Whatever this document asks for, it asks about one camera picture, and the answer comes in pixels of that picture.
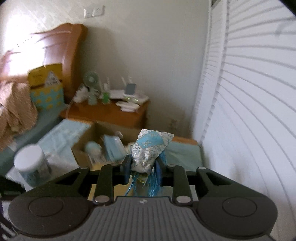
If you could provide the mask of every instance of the gray ribbed plate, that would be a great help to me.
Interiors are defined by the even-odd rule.
[[[18,235],[14,241],[226,241],[207,230],[187,207],[172,204],[167,197],[118,197],[107,207],[97,207],[76,230],[54,238]],[[271,241],[268,236],[252,241]]]

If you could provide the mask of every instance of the white lid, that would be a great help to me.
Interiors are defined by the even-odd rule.
[[[40,146],[32,144],[20,149],[14,158],[15,168],[20,172],[37,169],[44,162],[45,155]]]

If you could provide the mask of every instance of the mattress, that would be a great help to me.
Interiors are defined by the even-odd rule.
[[[38,113],[36,125],[29,131],[19,135],[15,138],[13,144],[14,150],[7,147],[4,151],[0,152],[0,175],[5,174],[13,166],[13,158],[16,152],[25,145],[38,142],[47,132],[49,132],[60,121],[59,114],[65,106],[57,107],[49,111]]]

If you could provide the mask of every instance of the open cardboard box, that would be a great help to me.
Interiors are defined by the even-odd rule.
[[[115,132],[120,131],[123,135],[123,139],[121,140],[123,145],[127,145],[130,142],[135,142],[140,133],[140,129],[131,129],[122,126],[113,125],[106,122],[95,122],[91,125],[89,129],[87,129],[84,134],[79,138],[78,142],[72,146],[72,152],[76,159],[76,162],[81,167],[89,167],[91,170],[100,170],[103,165],[102,163],[97,163],[92,165],[89,160],[89,156],[83,151],[84,146],[89,141],[95,141],[102,147],[102,153],[105,153],[104,143],[101,139],[103,135],[114,135]],[[124,196],[126,190],[130,186],[130,183],[127,185],[117,185],[114,187],[114,197],[116,196]],[[92,200],[94,195],[95,186],[92,186],[89,199]]]

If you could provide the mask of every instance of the wooden headboard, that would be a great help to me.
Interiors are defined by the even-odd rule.
[[[30,34],[28,39],[18,43],[17,48],[5,53],[0,80],[25,82],[31,69],[62,63],[65,101],[69,102],[82,83],[78,47],[86,34],[86,26],[70,23],[47,32]]]

